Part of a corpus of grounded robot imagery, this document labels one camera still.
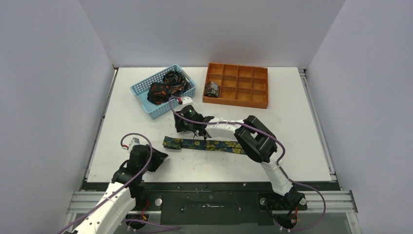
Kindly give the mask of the blue yellow floral tie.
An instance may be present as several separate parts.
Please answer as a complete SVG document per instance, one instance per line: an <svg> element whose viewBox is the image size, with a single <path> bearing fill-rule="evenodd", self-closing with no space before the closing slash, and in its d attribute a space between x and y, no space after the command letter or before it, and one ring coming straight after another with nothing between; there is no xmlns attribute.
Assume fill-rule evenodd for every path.
<svg viewBox="0 0 413 234"><path fill-rule="evenodd" d="M192 149L204 151L221 151L245 155L245 151L237 141L218 141L164 137L163 147L173 150Z"/></svg>

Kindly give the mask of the orange wooden compartment tray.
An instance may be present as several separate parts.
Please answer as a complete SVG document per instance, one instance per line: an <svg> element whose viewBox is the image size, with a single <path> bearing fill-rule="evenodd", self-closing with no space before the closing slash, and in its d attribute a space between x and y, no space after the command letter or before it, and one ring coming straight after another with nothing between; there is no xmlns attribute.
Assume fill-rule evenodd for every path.
<svg viewBox="0 0 413 234"><path fill-rule="evenodd" d="M205 97L205 85L213 81L220 86L220 97ZM209 63L203 102L266 109L269 103L268 69L257 66Z"/></svg>

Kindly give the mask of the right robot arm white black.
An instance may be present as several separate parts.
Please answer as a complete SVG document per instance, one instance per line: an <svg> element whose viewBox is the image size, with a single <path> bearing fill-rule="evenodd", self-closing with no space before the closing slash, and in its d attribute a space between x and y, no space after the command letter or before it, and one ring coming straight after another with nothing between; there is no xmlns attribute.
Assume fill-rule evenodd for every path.
<svg viewBox="0 0 413 234"><path fill-rule="evenodd" d="M280 160L271 156L277 152L277 140L272 132L255 116L241 120L224 120L213 116L203 116L192 105L174 111L177 132L193 132L204 138L223 137L235 139L246 155L259 163L265 171L281 209L295 209L306 205L304 195L298 192L280 166Z"/></svg>

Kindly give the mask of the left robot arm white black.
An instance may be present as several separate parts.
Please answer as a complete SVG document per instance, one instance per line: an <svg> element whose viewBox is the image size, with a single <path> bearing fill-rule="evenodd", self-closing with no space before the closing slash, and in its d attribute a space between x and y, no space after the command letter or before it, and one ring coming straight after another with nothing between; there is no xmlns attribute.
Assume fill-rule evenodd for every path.
<svg viewBox="0 0 413 234"><path fill-rule="evenodd" d="M133 143L122 145L129 153L119 169L113 174L98 203L84 216L68 224L60 234L112 234L128 212L141 209L147 199L143 175L156 172L168 154L150 145Z"/></svg>

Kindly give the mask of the black orange patterned tie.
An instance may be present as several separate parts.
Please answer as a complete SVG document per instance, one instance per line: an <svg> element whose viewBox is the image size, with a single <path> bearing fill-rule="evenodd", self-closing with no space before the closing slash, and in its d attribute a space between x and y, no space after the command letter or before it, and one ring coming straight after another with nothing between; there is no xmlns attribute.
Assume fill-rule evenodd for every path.
<svg viewBox="0 0 413 234"><path fill-rule="evenodd" d="M147 101L155 105L160 105L167 102L173 93L173 86L161 82L154 82L149 88Z"/></svg>

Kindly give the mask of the dark patterned tie in basket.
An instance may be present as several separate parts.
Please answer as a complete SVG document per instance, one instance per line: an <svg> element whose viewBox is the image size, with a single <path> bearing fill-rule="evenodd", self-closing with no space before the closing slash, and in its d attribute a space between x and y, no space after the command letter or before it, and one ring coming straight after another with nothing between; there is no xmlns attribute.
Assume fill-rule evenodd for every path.
<svg viewBox="0 0 413 234"><path fill-rule="evenodd" d="M170 96L180 97L190 89L190 83L185 75L179 71L168 71L163 77L163 83L168 86Z"/></svg>

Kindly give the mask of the rolled dark patterned tie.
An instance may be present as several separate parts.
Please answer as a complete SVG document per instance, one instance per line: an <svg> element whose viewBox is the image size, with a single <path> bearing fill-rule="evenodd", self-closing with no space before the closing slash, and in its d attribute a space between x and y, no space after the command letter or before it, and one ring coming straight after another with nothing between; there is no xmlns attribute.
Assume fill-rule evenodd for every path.
<svg viewBox="0 0 413 234"><path fill-rule="evenodd" d="M219 98L220 97L220 86L216 82L213 82L213 81L207 82L205 85L204 96L210 97L210 98Z"/></svg>

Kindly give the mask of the blue plastic basket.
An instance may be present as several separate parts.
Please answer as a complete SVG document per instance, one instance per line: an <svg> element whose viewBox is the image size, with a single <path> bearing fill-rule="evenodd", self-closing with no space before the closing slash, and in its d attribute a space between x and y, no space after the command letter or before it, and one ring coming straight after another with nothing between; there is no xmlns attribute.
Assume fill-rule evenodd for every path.
<svg viewBox="0 0 413 234"><path fill-rule="evenodd" d="M196 84L175 64L132 85L130 90L140 101L143 110L156 119L170 111L170 97L194 97Z"/></svg>

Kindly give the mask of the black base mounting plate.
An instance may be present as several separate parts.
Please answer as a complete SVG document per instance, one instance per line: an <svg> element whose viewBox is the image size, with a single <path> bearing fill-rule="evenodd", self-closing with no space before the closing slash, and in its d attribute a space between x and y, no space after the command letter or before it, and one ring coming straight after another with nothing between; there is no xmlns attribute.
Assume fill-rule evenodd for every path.
<svg viewBox="0 0 413 234"><path fill-rule="evenodd" d="M299 203L307 184L294 185L287 196L276 194L268 182L234 183L146 183L138 193L133 217L141 210L160 212L162 225L272 226L272 211L291 218L293 211L305 211Z"/></svg>

